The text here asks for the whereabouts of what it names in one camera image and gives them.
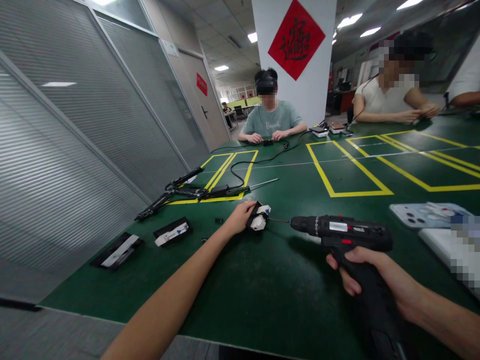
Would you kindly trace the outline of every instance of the drill handle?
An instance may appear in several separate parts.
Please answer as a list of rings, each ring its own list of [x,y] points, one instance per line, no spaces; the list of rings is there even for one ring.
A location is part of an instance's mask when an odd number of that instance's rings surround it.
[[[339,266],[361,286],[361,294],[353,298],[363,334],[373,358],[378,360],[416,360],[418,354],[408,335],[406,322],[400,315],[392,291],[377,268],[369,263],[354,263],[345,258],[352,248],[333,248]]]

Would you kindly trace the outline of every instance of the red diamond sign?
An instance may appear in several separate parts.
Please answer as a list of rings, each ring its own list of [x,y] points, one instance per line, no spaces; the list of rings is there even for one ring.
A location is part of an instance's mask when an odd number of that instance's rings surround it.
[[[324,39],[320,26],[299,0],[293,0],[268,54],[297,81]]]

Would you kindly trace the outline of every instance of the drill bit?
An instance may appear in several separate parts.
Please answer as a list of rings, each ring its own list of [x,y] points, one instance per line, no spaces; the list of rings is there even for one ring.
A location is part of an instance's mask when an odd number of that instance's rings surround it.
[[[274,218],[271,218],[271,217],[269,217],[268,220],[273,220],[273,221],[278,221],[278,222],[281,222],[281,223],[290,224],[290,220],[278,220],[278,219],[274,219]]]

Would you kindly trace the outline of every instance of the person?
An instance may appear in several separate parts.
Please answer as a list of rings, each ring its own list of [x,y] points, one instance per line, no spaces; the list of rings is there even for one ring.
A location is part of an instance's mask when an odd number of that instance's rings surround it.
[[[480,35],[448,88],[456,108],[480,105]]]
[[[389,54],[380,61],[379,74],[358,87],[353,98],[353,115],[358,123],[407,123],[420,116],[433,118],[440,113],[437,104],[422,94],[411,70],[432,50],[425,33],[397,36]],[[397,112],[405,102],[413,110]]]
[[[225,101],[222,102],[221,105],[223,106],[222,110],[224,113],[228,113],[229,111],[232,111],[232,109],[227,106],[227,103]]]
[[[279,141],[307,130],[307,124],[302,121],[294,106],[288,101],[277,99],[278,79],[277,72],[271,67],[255,74],[256,92],[261,105],[248,115],[238,134],[238,141],[259,144],[264,137]]]
[[[257,202],[239,204],[225,223],[141,306],[103,355],[103,360],[158,360],[184,323],[215,260],[229,240],[241,233]],[[374,265],[392,290],[400,313],[438,338],[464,359],[480,354],[480,316],[428,290],[388,255],[363,247],[345,254],[354,263]],[[338,264],[329,254],[327,263]],[[340,268],[351,296],[362,288]]]

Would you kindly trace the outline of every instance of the cordless drill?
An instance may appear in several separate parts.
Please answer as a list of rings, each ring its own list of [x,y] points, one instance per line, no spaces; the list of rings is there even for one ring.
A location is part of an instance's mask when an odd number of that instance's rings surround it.
[[[374,359],[418,359],[407,336],[405,320],[400,315],[390,288],[377,268],[369,263],[354,263],[345,253],[361,246],[370,250],[392,250],[392,236],[378,222],[357,221],[343,216],[295,216],[290,226],[302,233],[321,238],[321,246],[330,249],[333,257],[361,286],[354,297],[358,306],[367,347]]]

